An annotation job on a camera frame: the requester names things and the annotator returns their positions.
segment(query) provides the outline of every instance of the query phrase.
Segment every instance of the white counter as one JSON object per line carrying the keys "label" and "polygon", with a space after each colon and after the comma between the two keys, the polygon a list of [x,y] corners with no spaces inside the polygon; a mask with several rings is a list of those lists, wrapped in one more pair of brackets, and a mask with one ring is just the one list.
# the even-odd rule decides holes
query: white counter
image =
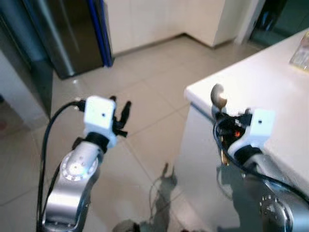
{"label": "white counter", "polygon": [[105,0],[112,49],[120,53],[187,33],[208,46],[234,39],[247,0]]}
{"label": "white counter", "polygon": [[276,112],[266,149],[309,182],[309,73],[289,64],[304,36],[302,31],[186,89],[188,100],[211,115],[210,92],[225,88],[229,114],[246,108]]}
{"label": "white counter", "polygon": [[[175,170],[180,188],[210,231],[219,227],[248,231],[250,225],[260,226],[255,203],[241,183],[235,183],[241,178],[235,170],[226,172],[220,166],[211,131],[210,93],[216,83],[225,88],[229,114],[246,108],[276,112],[273,133],[265,148],[309,194],[309,73],[289,64],[304,34],[300,32],[186,88],[192,105]],[[225,175],[221,181],[220,172]]]}

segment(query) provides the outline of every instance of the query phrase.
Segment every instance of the beige floor tile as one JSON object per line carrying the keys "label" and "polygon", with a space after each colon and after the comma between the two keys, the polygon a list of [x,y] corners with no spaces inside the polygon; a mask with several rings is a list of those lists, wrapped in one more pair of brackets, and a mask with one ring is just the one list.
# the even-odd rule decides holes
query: beige floor tile
{"label": "beige floor tile", "polygon": [[132,101],[130,117],[125,126],[129,134],[152,125],[161,118],[171,114],[174,110],[155,90],[144,82],[139,82],[126,90],[116,94],[117,115],[119,116],[126,101]]}
{"label": "beige floor tile", "polygon": [[0,226],[1,231],[13,232],[11,225],[9,224],[8,213],[6,209],[0,206]]}
{"label": "beige floor tile", "polygon": [[200,56],[185,64],[185,66],[199,75],[199,79],[203,79],[213,73],[216,73],[227,65],[217,58],[209,55]]}
{"label": "beige floor tile", "polygon": [[241,61],[251,55],[254,55],[259,50],[247,44],[238,45],[235,43],[228,43],[215,48],[213,53],[216,58],[227,66]]}
{"label": "beige floor tile", "polygon": [[52,114],[64,104],[76,97],[86,98],[92,95],[91,90],[82,78],[60,80],[56,74],[53,77]]}
{"label": "beige floor tile", "polygon": [[185,119],[187,119],[188,113],[190,109],[190,104],[187,104],[183,108],[181,108],[178,112],[183,116]]}
{"label": "beige floor tile", "polygon": [[35,231],[37,190],[34,189],[4,206],[14,232]]}
{"label": "beige floor tile", "polygon": [[200,56],[212,55],[212,49],[188,37],[180,37],[163,43],[157,49],[164,50],[177,63],[190,62]]}
{"label": "beige floor tile", "polygon": [[126,140],[167,202],[180,193],[172,171],[183,129],[184,119],[176,112]]}
{"label": "beige floor tile", "polygon": [[81,78],[89,86],[91,95],[110,97],[126,87],[143,79],[141,75],[135,74],[124,62],[116,58],[112,68],[99,68],[81,74]]}
{"label": "beige floor tile", "polygon": [[183,194],[171,202],[171,210],[185,229],[197,232],[210,231]]}
{"label": "beige floor tile", "polygon": [[146,83],[160,93],[174,109],[180,109],[188,104],[185,99],[185,88],[196,82],[199,75],[185,67],[178,66],[175,69],[149,78]]}
{"label": "beige floor tile", "polygon": [[24,129],[24,122],[5,101],[0,103],[0,139]]}
{"label": "beige floor tile", "polygon": [[124,66],[132,69],[139,79],[149,78],[178,65],[178,62],[171,59],[166,51],[158,50],[156,46],[132,52],[116,59],[119,59]]}
{"label": "beige floor tile", "polygon": [[0,147],[1,205],[37,186],[40,159],[28,130],[2,138]]}
{"label": "beige floor tile", "polygon": [[108,150],[100,170],[91,201],[94,214],[107,231],[125,219],[146,220],[152,183],[124,143]]}

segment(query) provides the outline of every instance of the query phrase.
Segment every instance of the doorway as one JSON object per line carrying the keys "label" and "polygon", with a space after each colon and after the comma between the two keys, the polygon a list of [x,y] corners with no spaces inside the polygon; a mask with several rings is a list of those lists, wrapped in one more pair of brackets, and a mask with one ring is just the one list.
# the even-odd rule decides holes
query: doorway
{"label": "doorway", "polygon": [[250,41],[268,47],[309,28],[308,0],[266,0]]}

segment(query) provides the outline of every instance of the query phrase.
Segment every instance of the white wall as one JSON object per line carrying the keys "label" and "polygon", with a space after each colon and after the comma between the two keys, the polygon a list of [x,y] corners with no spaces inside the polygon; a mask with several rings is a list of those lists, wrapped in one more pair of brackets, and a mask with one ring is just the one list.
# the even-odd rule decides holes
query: white wall
{"label": "white wall", "polygon": [[242,24],[239,28],[235,42],[238,44],[247,41],[253,31],[255,22],[257,21],[266,0],[250,0],[248,9],[245,12]]}
{"label": "white wall", "polygon": [[114,53],[184,32],[186,0],[106,0]]}
{"label": "white wall", "polygon": [[185,32],[213,46],[225,0],[188,0]]}
{"label": "white wall", "polygon": [[208,46],[232,40],[250,20],[253,1],[258,0],[106,0],[113,52],[181,33]]}
{"label": "white wall", "polygon": [[44,125],[48,117],[29,70],[1,27],[0,47],[1,95],[29,128]]}
{"label": "white wall", "polygon": [[237,37],[251,0],[225,0],[214,45]]}

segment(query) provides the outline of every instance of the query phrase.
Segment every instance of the blue trim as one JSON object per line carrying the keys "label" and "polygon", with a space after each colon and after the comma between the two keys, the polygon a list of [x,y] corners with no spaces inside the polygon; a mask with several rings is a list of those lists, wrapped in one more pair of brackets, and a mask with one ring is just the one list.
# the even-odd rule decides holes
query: blue trim
{"label": "blue trim", "polygon": [[87,0],[88,6],[89,6],[89,10],[90,10],[90,15],[91,15],[91,19],[92,19],[92,23],[95,29],[95,33],[97,36],[97,41],[98,41],[98,47],[100,50],[100,54],[103,60],[103,65],[108,65],[108,59],[106,57],[105,51],[104,51],[104,41],[103,41],[103,36],[101,34],[101,28],[99,25],[99,21],[98,21],[98,17],[97,17],[97,13],[96,13],[96,9],[94,6],[94,2],[93,0]]}
{"label": "blue trim", "polygon": [[100,7],[101,7],[101,26],[102,26],[102,32],[103,32],[103,40],[105,43],[105,52],[107,53],[107,66],[111,67],[113,64],[113,59],[112,59],[112,51],[111,51],[111,46],[109,42],[109,36],[107,32],[107,25],[106,25],[106,20],[105,20],[105,7],[104,7],[104,1],[99,0]]}

